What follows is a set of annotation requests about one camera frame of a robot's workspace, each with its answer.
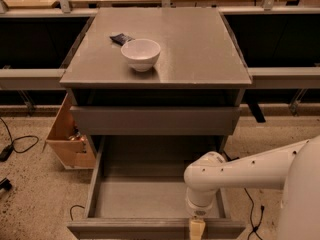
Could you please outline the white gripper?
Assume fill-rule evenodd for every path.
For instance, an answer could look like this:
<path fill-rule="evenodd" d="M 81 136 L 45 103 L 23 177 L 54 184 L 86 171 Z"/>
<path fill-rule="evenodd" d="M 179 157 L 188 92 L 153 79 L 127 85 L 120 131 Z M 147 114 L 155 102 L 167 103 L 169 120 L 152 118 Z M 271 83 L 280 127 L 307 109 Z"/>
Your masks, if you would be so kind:
<path fill-rule="evenodd" d="M 190 240 L 202 240 L 206 223 L 201 218 L 209 215 L 214 207 L 215 197 L 215 191 L 201 192 L 187 188 L 185 205 L 187 212 L 192 216 L 189 219 Z"/>

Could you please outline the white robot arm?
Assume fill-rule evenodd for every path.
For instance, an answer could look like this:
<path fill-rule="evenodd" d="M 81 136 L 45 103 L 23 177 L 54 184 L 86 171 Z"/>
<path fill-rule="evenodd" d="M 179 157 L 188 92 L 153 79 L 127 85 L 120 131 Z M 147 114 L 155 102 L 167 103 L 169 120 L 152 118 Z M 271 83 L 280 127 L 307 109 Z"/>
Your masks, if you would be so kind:
<path fill-rule="evenodd" d="M 211 151 L 185 169 L 184 181 L 191 240 L 202 240 L 221 188 L 281 189 L 277 240 L 320 240 L 319 136 L 230 162 Z"/>

